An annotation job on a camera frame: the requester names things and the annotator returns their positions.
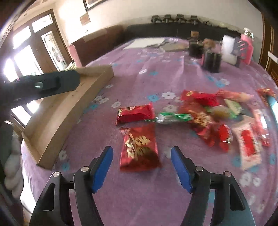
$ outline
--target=purple bedsheet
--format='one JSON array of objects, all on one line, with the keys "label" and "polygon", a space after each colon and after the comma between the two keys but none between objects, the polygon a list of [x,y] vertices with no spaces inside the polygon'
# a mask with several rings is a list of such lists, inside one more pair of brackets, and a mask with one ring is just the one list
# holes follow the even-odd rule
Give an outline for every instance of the purple bedsheet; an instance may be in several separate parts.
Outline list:
[{"label": "purple bedsheet", "polygon": [[[123,50],[127,45],[88,65],[111,64],[115,76],[71,130],[53,171],[75,172],[110,145],[114,149],[114,159],[103,188],[94,195],[104,225],[177,226],[181,224],[191,198],[181,187],[170,160],[171,147],[179,146],[195,165],[203,166],[209,172],[232,172],[248,200],[256,225],[264,225],[278,202],[278,133],[270,110],[264,106],[256,90],[269,87],[277,92],[271,77],[254,62],[242,64],[240,68],[222,63],[220,73],[211,74],[203,71],[199,60],[190,58],[186,52],[163,53],[151,48]],[[123,138],[115,121],[120,106],[143,105],[151,101],[156,113],[174,112],[180,105],[179,96],[184,89],[215,93],[220,88],[252,94],[263,109],[272,146],[264,148],[261,153],[262,164],[242,171],[237,141],[234,141],[234,151],[224,153],[217,144],[208,147],[187,124],[157,124],[156,140],[162,168],[143,173],[119,172]],[[36,166],[24,142],[22,154],[31,190],[37,200],[53,171]],[[215,191],[211,190],[204,225],[210,224],[214,194]],[[72,204],[72,208],[75,224],[79,226],[76,204]]]}]

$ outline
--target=white paper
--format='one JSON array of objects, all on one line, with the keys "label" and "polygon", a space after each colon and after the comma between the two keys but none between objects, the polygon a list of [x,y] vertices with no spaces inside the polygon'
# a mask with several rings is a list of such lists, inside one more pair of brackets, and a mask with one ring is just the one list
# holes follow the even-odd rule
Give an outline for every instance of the white paper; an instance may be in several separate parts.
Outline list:
[{"label": "white paper", "polygon": [[135,39],[133,43],[125,47],[124,50],[133,48],[146,48],[150,45],[161,44],[164,42],[164,40],[165,38],[139,38]]}]

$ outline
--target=cardboard tray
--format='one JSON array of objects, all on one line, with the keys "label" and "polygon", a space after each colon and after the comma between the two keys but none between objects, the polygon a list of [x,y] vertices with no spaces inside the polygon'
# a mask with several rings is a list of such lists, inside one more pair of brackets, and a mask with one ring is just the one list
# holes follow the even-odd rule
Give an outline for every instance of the cardboard tray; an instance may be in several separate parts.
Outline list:
[{"label": "cardboard tray", "polygon": [[49,170],[83,110],[114,76],[110,65],[75,70],[80,74],[77,89],[44,98],[22,132],[37,165]]}]

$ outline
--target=wall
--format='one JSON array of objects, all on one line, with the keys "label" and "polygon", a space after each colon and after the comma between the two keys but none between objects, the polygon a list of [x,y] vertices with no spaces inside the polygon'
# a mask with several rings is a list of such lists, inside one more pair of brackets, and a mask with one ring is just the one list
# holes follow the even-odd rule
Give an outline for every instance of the wall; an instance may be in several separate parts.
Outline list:
[{"label": "wall", "polygon": [[82,37],[86,29],[93,32],[134,18],[138,18],[137,23],[149,23],[152,15],[167,13],[197,15],[241,29],[248,27],[262,40],[261,13],[248,0],[108,0],[88,12],[91,23],[85,27],[79,20],[85,14],[82,0],[58,0],[55,5],[69,43]]}]

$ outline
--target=window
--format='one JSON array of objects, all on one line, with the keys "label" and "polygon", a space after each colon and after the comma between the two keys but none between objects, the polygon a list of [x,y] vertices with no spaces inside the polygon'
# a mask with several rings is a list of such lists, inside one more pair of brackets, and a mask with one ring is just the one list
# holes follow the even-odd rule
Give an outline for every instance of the window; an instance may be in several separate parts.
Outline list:
[{"label": "window", "polygon": [[20,32],[18,32],[17,34],[15,34],[13,37],[14,49],[19,47],[29,37],[31,37],[31,31],[29,27],[26,27],[22,29]]},{"label": "window", "polygon": [[14,60],[23,76],[43,74],[30,45],[16,54]]},{"label": "window", "polygon": [[36,101],[31,101],[30,103],[26,104],[29,110],[34,114],[36,110],[39,108],[39,104]]},{"label": "window", "polygon": [[27,125],[31,116],[24,110],[22,106],[18,106],[12,109],[12,112],[18,117],[18,119],[24,124]]},{"label": "window", "polygon": [[11,59],[7,59],[5,67],[4,67],[4,75],[8,78],[10,82],[18,79],[18,75],[16,74],[16,70],[14,68],[14,62]]},{"label": "window", "polygon": [[48,14],[47,16],[44,16],[38,20],[36,20],[35,22],[32,23],[32,27],[34,32],[38,32],[39,30],[45,28],[46,26],[50,25],[53,23],[52,17],[50,14]]}]

